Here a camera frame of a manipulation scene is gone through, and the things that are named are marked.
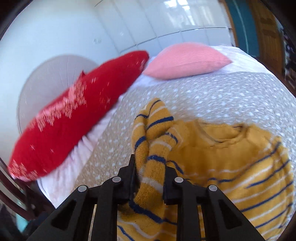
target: white bed sheet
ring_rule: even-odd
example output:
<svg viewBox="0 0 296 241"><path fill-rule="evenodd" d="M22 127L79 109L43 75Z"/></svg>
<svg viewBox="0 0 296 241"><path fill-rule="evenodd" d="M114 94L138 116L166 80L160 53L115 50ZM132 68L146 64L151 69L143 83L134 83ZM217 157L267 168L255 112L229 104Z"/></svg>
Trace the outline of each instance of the white bed sheet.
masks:
<svg viewBox="0 0 296 241"><path fill-rule="evenodd" d="M273 75L256 59L237 47L213 46L213 48L230 58L232 63L211 74L245 71ZM149 76L140 75L130 89L158 85L164 81L167 80L157 80ZM106 129L123 97L124 94L119 97L117 104L92 128L92 130L82 137L65 161L57 169L37 180L41 191L55 207L58 207L71 194L79 173L91 156L98 139Z"/></svg>

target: wooden cabinet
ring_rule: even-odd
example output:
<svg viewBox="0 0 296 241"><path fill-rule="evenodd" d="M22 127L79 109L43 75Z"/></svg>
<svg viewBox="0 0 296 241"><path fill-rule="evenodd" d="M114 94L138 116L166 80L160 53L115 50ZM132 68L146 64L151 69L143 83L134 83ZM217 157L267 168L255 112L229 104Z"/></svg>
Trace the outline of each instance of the wooden cabinet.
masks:
<svg viewBox="0 0 296 241"><path fill-rule="evenodd" d="M259 61L277 74L282 74L284 66L284 44L275 16L258 0L248 0L255 20Z"/></svg>

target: yellow sweater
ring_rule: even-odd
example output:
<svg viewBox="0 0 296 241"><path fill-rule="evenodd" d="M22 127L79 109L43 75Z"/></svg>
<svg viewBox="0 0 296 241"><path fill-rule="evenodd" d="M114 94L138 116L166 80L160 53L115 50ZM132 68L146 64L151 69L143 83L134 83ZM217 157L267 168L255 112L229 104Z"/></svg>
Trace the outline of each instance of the yellow sweater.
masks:
<svg viewBox="0 0 296 241"><path fill-rule="evenodd" d="M165 165L191 183L217 185L265 239L282 232L294 188L280 137L255 125L174 121L154 99L135 118L132 146L141 184L118 207L119 240L176 240L177 206L162 198Z"/></svg>

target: red pillow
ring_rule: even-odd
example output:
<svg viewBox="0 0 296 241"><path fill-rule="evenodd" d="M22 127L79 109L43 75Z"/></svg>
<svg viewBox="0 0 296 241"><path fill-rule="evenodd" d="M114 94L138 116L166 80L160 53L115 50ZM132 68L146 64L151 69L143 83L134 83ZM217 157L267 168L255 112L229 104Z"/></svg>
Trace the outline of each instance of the red pillow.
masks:
<svg viewBox="0 0 296 241"><path fill-rule="evenodd" d="M142 73L149 56L134 51L110 60L47 105L15 144L8 170L33 181L57 168L85 135Z"/></svg>

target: blue stripe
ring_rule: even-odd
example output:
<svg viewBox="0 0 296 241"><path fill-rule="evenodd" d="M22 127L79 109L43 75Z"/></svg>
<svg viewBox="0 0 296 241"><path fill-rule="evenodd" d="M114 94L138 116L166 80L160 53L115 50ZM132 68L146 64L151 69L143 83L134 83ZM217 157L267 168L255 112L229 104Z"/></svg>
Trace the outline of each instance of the blue stripe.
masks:
<svg viewBox="0 0 296 241"><path fill-rule="evenodd" d="M163 122L167 122L167 121L173 121L173 120L174 120L174 117L172 117L172 116L169 116L169 117L165 117L165 118L159 119L159 120L157 120L157 121L151 123L149 126L147 126L147 130L148 130L149 128L151 128L152 126L154 126L154 125L157 125L157 124L160 124L160 123L163 123Z"/></svg>
<svg viewBox="0 0 296 241"><path fill-rule="evenodd" d="M278 142L276 144L276 146L274 147L274 150L272 152L270 152L268 155L266 155L265 157L259 159L258 161L255 161L253 164L251 164L248 168L246 168L242 173L240 173L239 175L237 175L236 177L232 178L232 179L222 179L219 181L219 183L229 183L232 182L234 180L236 180L237 178L241 177L247 170L249 170L252 166L254 166L255 164L264 161L265 159L271 157L274 153L276 153L277 149L279 148L279 146L281 145L281 142Z"/></svg>
<svg viewBox="0 0 296 241"><path fill-rule="evenodd" d="M165 133L165 135L168 135L168 136L170 136L171 138L173 138L173 139L176 141L176 144L178 144L178 139L177 139L173 134L167 132L167 133Z"/></svg>
<svg viewBox="0 0 296 241"><path fill-rule="evenodd" d="M138 146L143 142L143 141L145 141L146 140L146 136L142 136L142 137L140 137L138 140L137 140L137 142L136 142L136 144L135 144L135 151L136 151L136 149L138 148Z"/></svg>
<svg viewBox="0 0 296 241"><path fill-rule="evenodd" d="M157 100L157 101L155 101L155 102L151 105L150 110L149 110L149 115L150 115L150 112L151 112L152 107L153 107L157 102L159 102L159 101L161 101L161 100Z"/></svg>
<svg viewBox="0 0 296 241"><path fill-rule="evenodd" d="M181 173L184 174L183 170L178 166L178 164L175 161L167 161L167 162L171 162L175 165L175 168Z"/></svg>
<svg viewBox="0 0 296 241"><path fill-rule="evenodd" d="M167 222L173 225L177 225L177 223L171 222L170 220L168 220L167 218L162 219L161 217L158 217L156 214L152 213L151 211L140 207L140 205L136 204L133 200L130 201L129 203L130 208L138 214L144 214L147 217L149 217L150 219L152 219L154 222L156 223L163 223L163 222Z"/></svg>
<svg viewBox="0 0 296 241"><path fill-rule="evenodd" d="M165 164L165 162L166 162L166 160L165 160L163 157L161 157L161 156L157 156L157 155L151 155L151 156L148 156L148 157L147 157L147 161L149 161L149 160L159 161L159 162L161 162L161 163L163 163L163 164Z"/></svg>
<svg viewBox="0 0 296 241"><path fill-rule="evenodd" d="M123 227L121 227L121 226L119 226L119 225L117 225L117 227L119 227L119 229L121 230L122 234L124 234L126 237L128 237L128 239L129 239L130 241L135 241L131 236L129 236L129 235L126 233L126 231L124 231Z"/></svg>
<svg viewBox="0 0 296 241"><path fill-rule="evenodd" d="M272 219L266 221L265 223L256 226L255 228L256 228L256 229L257 229L257 228L260 228L260 227L262 227L262 226L264 226L264 225L270 223L271 221L277 219L278 217L280 217L281 215L283 215L283 214L288 210L288 208L289 208L290 206L292 206L292 203L290 203L290 204L286 207L286 209L285 209L284 211L282 211L280 214L276 215L275 217L273 217Z"/></svg>
<svg viewBox="0 0 296 241"><path fill-rule="evenodd" d="M268 201L272 200L273 198L275 198L276 196L278 196L279 194L281 194L285 189L287 189L287 187L289 187L290 185L292 185L292 183L293 183L293 181L290 182L289 184L287 184L287 185L286 185L284 188L282 188L278 193L274 194L274 195L271 196L270 198L268 198L268 199L266 199L266 200L264 200L264 201L262 201L262 202L260 202L260 203L258 203L258 204L255 204L255 205L253 205L253 206L250 206L250 207L244 208L244 209L242 209L242 210L240 210L240 211L243 213L243 212L249 211L249 210L251 210L251 209L253 209L253 208L259 207L259 206L261 206L261 205L264 204L264 203L267 203Z"/></svg>
<svg viewBox="0 0 296 241"><path fill-rule="evenodd" d="M172 224L172 225L177 225L177 223L172 222L172 221L168 220L167 218L165 218L163 221L166 223Z"/></svg>
<svg viewBox="0 0 296 241"><path fill-rule="evenodd" d="M259 185L267 180L269 180L270 178L272 178L277 172L279 172L280 170L282 170L289 162L290 160L288 159L279 169L275 170L272 174L270 174L267 178L264 178L263 180L261 181L258 181L258 182L255 182L255 183L252 183L250 185L248 185L246 188L250 188L250 187L253 187L253 186L256 186L256 185Z"/></svg>
<svg viewBox="0 0 296 241"><path fill-rule="evenodd" d="M144 117L144 118L148 118L149 116L148 115L144 115L144 114L138 114L137 116L136 116L136 118L135 119L137 119L139 116L142 116L142 117Z"/></svg>

